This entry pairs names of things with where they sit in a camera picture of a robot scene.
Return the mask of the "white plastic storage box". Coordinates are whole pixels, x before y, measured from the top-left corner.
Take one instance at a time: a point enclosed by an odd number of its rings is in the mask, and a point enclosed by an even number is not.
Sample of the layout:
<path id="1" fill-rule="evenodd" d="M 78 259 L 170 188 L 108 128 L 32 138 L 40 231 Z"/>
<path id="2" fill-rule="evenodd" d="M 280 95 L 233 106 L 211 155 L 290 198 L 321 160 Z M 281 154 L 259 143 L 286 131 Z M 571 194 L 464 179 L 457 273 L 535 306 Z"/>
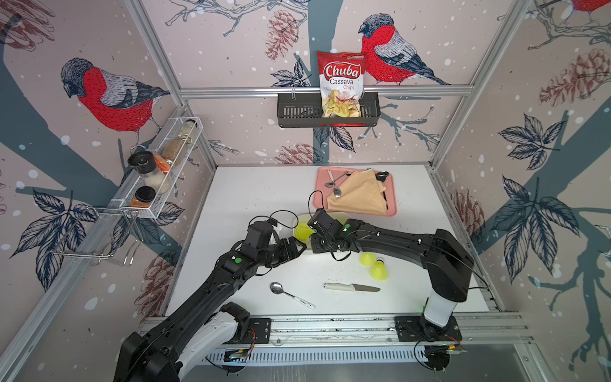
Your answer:
<path id="1" fill-rule="evenodd" d="M 306 249 L 311 251 L 313 254 L 323 253 L 336 253 L 340 255 L 348 255 L 349 250 L 346 250 L 344 243 L 339 243 L 338 240 L 334 240 L 334 237 L 338 237 L 340 231 L 346 224 L 349 215 L 346 213 L 329 213 L 330 218 L 333 221 L 337 221 L 332 229 L 329 229 L 326 234 L 316 233 L 315 229 L 308 226 L 310 221 L 309 214 L 302 214 L 298 216 L 298 226 L 293 230 L 293 236 L 306 244 Z"/>

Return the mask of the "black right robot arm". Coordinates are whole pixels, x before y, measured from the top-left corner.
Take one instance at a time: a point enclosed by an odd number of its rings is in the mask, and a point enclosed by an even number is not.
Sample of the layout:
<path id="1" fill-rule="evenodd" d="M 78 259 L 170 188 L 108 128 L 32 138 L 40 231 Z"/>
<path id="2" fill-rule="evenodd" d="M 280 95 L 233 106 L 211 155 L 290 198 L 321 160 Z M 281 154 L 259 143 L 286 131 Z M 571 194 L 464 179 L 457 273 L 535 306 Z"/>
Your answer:
<path id="1" fill-rule="evenodd" d="M 427 270 L 432 287 L 421 315 L 423 329 L 447 331 L 456 305 L 467 300 L 475 262 L 447 230 L 413 234 L 383 229 L 365 221 L 345 223 L 318 209 L 307 222 L 315 253 L 371 252 L 417 264 Z"/>

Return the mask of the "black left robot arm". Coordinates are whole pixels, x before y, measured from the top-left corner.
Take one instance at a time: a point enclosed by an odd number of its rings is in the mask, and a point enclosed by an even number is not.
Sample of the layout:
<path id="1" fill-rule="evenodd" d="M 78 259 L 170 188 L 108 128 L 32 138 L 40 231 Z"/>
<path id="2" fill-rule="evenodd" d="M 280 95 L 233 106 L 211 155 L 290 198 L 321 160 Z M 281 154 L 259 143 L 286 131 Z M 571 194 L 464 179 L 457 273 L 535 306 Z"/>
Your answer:
<path id="1" fill-rule="evenodd" d="M 178 381 L 179 356 L 196 331 L 260 267 L 272 268 L 298 258 L 306 244 L 280 239 L 272 223 L 257 221 L 245 240 L 217 261 L 212 273 L 172 315 L 145 336 L 130 335 L 121 346 L 115 381 Z"/>

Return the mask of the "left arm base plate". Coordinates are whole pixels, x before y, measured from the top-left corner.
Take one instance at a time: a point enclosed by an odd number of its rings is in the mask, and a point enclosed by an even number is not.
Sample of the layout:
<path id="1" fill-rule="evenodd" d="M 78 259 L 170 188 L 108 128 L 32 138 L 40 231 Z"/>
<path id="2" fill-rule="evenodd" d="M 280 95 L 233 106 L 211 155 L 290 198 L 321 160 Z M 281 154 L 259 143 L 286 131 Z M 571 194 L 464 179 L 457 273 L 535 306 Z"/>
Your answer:
<path id="1" fill-rule="evenodd" d="M 270 318 L 242 318 L 230 317 L 231 336 L 222 342 L 223 345 L 260 345 L 270 342 Z"/>

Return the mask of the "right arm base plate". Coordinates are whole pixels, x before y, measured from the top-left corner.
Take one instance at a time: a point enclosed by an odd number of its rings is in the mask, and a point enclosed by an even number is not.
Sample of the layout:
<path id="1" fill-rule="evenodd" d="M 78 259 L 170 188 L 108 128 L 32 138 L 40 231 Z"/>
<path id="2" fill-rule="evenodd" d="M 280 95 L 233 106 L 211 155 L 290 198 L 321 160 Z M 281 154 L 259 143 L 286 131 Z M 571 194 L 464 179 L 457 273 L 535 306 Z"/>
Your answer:
<path id="1" fill-rule="evenodd" d="M 436 326 L 423 315 L 394 317 L 394 328 L 400 342 L 461 342 L 462 335 L 455 316 L 445 326 Z"/>

